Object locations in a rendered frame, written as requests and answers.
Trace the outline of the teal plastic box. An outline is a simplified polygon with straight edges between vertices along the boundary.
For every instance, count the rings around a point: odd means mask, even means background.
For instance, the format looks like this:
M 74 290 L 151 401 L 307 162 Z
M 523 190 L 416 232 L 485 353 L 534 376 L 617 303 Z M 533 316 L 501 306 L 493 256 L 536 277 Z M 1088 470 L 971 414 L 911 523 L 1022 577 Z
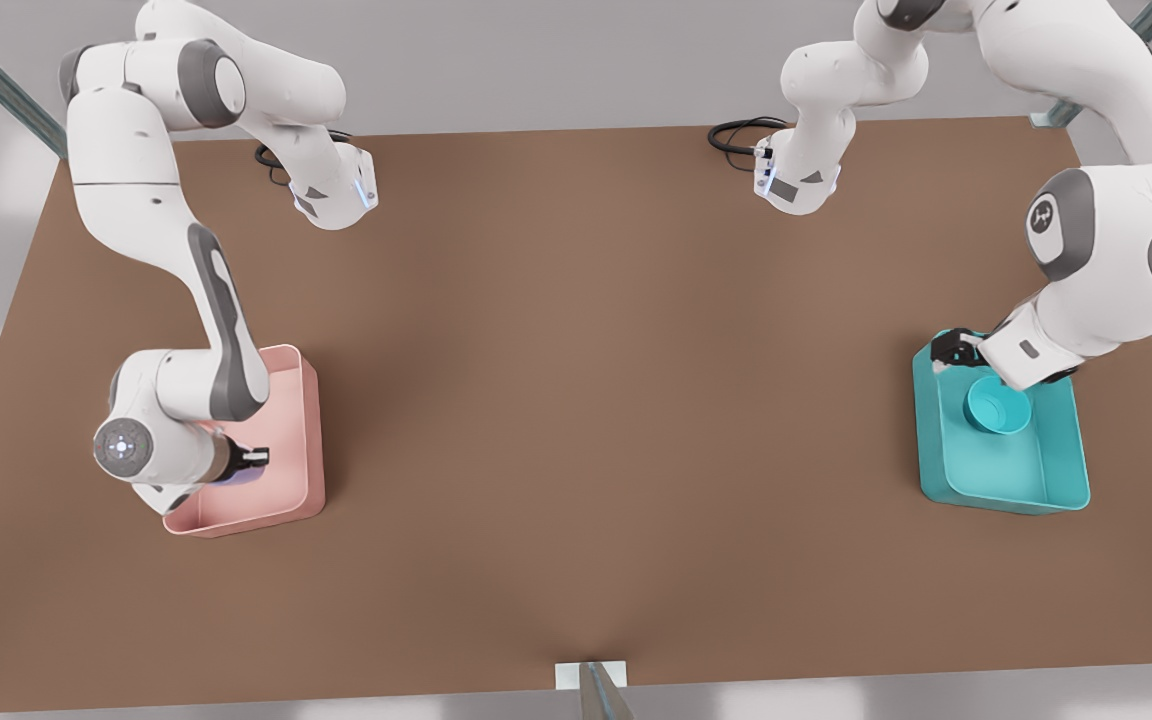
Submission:
M 1014 435 L 979 432 L 963 411 L 970 384 L 982 376 L 1000 378 L 995 369 L 932 363 L 929 341 L 914 356 L 911 376 L 924 497 L 1025 515 L 1078 511 L 1091 501 L 1069 376 L 1023 391 L 1032 419 Z

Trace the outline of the teal bowl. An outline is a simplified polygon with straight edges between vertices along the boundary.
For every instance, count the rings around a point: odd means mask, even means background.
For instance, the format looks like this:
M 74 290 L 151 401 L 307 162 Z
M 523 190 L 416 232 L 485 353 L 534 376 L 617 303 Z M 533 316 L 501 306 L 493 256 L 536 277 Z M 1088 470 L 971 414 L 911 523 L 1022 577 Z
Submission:
M 970 384 L 963 411 L 973 429 L 996 435 L 1020 433 L 1033 414 L 1025 393 L 1011 389 L 996 376 L 982 376 Z

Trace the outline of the pink plastic box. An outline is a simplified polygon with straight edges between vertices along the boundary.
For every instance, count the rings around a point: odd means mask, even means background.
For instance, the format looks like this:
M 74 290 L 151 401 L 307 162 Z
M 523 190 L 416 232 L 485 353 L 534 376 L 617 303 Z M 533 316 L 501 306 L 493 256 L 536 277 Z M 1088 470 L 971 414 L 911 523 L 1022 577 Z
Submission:
M 312 518 L 326 501 L 319 384 L 297 347 L 260 350 L 270 370 L 270 400 L 248 420 L 219 427 L 238 446 L 268 448 L 270 464 L 238 484 L 200 488 L 165 516 L 173 536 L 218 538 Z

